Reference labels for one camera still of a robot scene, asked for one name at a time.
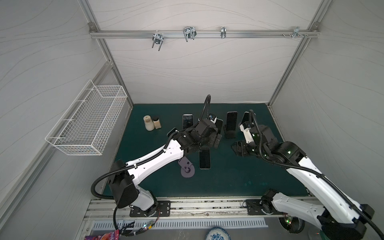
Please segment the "phone with light green frame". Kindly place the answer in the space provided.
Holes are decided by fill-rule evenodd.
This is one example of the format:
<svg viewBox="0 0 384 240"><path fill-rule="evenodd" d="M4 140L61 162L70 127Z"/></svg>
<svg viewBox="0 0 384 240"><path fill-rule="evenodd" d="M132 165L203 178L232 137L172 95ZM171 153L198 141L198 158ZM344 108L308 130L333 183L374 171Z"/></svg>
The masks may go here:
<svg viewBox="0 0 384 240"><path fill-rule="evenodd" d="M199 167L202 170L208 170L211 168L211 152L210 152L210 150L199 152Z"/></svg>

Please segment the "phone with dark frame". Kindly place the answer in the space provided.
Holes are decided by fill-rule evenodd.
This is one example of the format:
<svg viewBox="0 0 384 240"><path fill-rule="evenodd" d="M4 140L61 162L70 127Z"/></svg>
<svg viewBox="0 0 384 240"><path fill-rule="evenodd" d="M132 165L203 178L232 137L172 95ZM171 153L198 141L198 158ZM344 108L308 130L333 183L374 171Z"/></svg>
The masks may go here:
<svg viewBox="0 0 384 240"><path fill-rule="evenodd" d="M215 122L216 127L218 128L218 134L221 134L223 128L223 120L217 118Z"/></svg>

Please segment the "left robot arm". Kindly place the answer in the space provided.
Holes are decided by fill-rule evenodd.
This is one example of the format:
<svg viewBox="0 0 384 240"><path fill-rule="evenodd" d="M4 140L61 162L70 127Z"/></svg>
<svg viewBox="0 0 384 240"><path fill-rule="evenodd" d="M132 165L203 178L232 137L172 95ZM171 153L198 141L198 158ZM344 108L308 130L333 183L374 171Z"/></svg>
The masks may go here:
<svg viewBox="0 0 384 240"><path fill-rule="evenodd" d="M150 191L139 184L165 165L179 161L202 148L218 148L223 121L216 118L199 120L194 126L182 131L173 129L167 143L159 149L133 161L117 161L112 171L120 171L108 177L108 185L117 208L138 207L148 214L157 208L158 201Z"/></svg>

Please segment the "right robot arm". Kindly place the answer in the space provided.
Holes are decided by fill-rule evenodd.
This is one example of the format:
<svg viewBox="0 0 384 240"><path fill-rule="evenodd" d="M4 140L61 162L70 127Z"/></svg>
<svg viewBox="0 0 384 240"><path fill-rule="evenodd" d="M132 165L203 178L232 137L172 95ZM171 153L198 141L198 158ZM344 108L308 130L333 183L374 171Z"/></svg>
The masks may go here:
<svg viewBox="0 0 384 240"><path fill-rule="evenodd" d="M280 143L269 127L245 122L239 128L245 139L232 145L237 155L256 156L284 168L319 201L319 204L311 204L269 190L259 203L264 214L280 212L296 217L318 227L330 240L364 238L375 214L372 207L348 197L319 171L301 148L292 142Z"/></svg>

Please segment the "black rectangular phone stand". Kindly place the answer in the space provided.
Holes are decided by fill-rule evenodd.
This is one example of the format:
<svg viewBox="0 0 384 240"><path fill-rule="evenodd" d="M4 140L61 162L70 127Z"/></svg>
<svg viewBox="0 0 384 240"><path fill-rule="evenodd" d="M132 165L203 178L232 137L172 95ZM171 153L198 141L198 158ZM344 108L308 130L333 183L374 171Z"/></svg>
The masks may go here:
<svg viewBox="0 0 384 240"><path fill-rule="evenodd" d="M226 139L234 139L236 138L236 130L227 130L227 125L224 125L224 132L225 132L225 138Z"/></svg>

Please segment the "phone with cracked screen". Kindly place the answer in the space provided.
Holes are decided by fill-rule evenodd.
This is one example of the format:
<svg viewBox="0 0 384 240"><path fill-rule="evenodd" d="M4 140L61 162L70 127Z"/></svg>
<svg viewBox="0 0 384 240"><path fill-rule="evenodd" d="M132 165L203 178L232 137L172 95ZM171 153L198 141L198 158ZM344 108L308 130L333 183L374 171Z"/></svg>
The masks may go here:
<svg viewBox="0 0 384 240"><path fill-rule="evenodd" d="M182 127L183 130L191 128L194 125L194 115L185 114L182 116Z"/></svg>

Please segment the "phone on middle purple stand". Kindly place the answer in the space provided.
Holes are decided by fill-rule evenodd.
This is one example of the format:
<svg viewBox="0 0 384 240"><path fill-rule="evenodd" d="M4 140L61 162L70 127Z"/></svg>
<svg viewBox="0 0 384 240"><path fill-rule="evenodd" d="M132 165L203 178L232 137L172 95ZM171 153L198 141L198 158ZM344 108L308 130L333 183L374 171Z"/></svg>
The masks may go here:
<svg viewBox="0 0 384 240"><path fill-rule="evenodd" d="M167 133L167 137L170 137L172 134L177 133L177 132L178 132L177 128L172 128L172 129Z"/></svg>

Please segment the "purple round stand front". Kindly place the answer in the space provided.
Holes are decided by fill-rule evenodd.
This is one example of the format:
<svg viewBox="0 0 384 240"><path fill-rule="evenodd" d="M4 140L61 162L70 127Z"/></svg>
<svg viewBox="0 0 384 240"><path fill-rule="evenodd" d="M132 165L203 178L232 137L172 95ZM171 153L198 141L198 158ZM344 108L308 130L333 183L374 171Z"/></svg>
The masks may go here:
<svg viewBox="0 0 384 240"><path fill-rule="evenodd" d="M181 167L181 175L184 178L191 178L195 174L195 167L192 162L187 157L182 157L178 161L179 166Z"/></svg>

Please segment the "small brown bottle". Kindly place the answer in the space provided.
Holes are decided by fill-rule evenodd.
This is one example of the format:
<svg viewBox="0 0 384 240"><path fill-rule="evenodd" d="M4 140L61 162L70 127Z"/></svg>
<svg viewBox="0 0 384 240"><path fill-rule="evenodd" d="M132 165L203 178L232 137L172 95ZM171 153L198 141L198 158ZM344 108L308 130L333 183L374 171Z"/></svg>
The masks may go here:
<svg viewBox="0 0 384 240"><path fill-rule="evenodd" d="M161 129L161 128L162 128L162 125L161 125L161 122L160 122L159 117L154 116L154 117L152 118L152 120L153 120L155 129Z"/></svg>

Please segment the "cream plastic bottle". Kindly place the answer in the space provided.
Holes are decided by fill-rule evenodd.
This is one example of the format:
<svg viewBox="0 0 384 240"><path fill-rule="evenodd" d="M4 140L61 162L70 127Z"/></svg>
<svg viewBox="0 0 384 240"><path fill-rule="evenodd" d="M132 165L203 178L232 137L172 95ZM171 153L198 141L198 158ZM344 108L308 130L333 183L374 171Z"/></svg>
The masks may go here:
<svg viewBox="0 0 384 240"><path fill-rule="evenodd" d="M143 117L143 120L144 120L144 123L145 123L145 128L147 131L153 131L155 129L155 125L154 125L154 122L151 118L151 116L149 115L146 115Z"/></svg>

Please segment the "blue white plate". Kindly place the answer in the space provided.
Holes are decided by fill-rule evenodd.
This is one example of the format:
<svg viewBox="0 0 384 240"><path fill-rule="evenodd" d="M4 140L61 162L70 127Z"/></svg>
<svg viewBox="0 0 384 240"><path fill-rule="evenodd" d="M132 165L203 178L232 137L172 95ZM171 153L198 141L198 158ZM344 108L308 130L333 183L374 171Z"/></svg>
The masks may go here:
<svg viewBox="0 0 384 240"><path fill-rule="evenodd" d="M215 227L207 232L205 240L231 240L231 237L223 228Z"/></svg>

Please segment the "metal top crossbar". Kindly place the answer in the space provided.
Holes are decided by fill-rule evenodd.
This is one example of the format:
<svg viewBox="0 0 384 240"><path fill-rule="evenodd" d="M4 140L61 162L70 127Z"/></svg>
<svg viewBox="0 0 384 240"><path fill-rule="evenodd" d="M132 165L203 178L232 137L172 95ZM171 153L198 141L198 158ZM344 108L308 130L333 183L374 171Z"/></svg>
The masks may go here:
<svg viewBox="0 0 384 240"><path fill-rule="evenodd" d="M321 32L317 29L300 30L229 30L222 27L218 30L197 30L186 27L182 30L99 30L95 23L88 23L93 39L303 39L317 38Z"/></svg>

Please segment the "phone with purple frame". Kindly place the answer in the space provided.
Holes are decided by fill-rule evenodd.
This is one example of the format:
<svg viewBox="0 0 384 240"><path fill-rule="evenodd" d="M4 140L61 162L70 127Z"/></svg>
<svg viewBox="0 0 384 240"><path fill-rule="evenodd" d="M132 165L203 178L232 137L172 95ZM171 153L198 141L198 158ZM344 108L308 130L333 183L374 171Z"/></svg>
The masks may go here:
<svg viewBox="0 0 384 240"><path fill-rule="evenodd" d="M235 131L238 112L227 112L226 131Z"/></svg>

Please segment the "phone with white frame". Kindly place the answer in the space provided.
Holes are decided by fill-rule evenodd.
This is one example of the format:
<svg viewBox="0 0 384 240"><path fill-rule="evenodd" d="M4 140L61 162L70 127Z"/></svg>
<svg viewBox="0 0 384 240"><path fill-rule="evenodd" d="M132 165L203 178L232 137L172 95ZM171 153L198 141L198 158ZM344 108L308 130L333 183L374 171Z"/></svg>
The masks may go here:
<svg viewBox="0 0 384 240"><path fill-rule="evenodd" d="M250 113L248 111L244 112L243 118L241 121L241 125L243 125L243 124L248 125L249 124L249 117L250 117Z"/></svg>

